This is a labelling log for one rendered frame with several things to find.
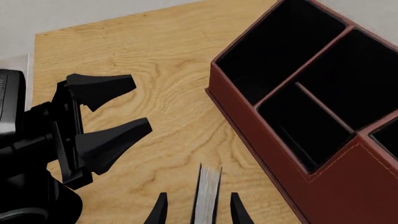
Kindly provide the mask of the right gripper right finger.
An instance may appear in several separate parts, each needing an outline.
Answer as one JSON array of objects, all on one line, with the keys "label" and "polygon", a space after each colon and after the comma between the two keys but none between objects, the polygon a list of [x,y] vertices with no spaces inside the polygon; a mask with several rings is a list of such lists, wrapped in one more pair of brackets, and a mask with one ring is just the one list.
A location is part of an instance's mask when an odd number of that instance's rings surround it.
[{"label": "right gripper right finger", "polygon": [[254,224],[237,192],[231,193],[230,210],[233,224]]}]

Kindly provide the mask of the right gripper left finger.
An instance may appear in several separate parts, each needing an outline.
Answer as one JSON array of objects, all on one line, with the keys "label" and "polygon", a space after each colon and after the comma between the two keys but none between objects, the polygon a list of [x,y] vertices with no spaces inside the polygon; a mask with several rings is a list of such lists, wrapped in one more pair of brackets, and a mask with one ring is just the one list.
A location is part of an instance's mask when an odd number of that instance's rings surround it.
[{"label": "right gripper left finger", "polygon": [[167,219],[168,198],[166,192],[161,192],[149,216],[143,224],[165,224]]}]

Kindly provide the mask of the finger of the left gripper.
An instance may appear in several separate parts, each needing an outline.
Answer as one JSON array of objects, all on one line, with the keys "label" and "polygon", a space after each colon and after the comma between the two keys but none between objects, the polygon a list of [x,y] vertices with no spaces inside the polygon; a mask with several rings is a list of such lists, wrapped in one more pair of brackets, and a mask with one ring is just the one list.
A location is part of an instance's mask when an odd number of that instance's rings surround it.
[{"label": "finger of the left gripper", "polygon": [[75,138],[79,158],[96,175],[107,173],[132,145],[152,132],[147,118],[102,131],[79,134]]},{"label": "finger of the left gripper", "polygon": [[130,74],[117,76],[71,74],[67,76],[66,81],[73,98],[91,111],[96,111],[110,100],[136,89]]}]

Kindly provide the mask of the thin book with black cover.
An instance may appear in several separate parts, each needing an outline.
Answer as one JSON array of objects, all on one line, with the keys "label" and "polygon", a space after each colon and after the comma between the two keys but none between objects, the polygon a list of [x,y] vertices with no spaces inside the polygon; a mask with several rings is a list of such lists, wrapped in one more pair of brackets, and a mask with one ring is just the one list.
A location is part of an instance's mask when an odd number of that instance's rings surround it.
[{"label": "thin book with black cover", "polygon": [[216,224],[221,173],[200,164],[190,224]]}]

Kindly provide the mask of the red-brown desk caddy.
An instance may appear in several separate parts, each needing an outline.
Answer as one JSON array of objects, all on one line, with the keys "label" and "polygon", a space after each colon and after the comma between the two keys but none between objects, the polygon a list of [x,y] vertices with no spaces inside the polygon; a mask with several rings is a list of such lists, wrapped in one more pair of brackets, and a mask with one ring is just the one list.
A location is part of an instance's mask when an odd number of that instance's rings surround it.
[{"label": "red-brown desk caddy", "polygon": [[398,47],[317,0],[277,0],[206,91],[305,224],[398,224]]}]

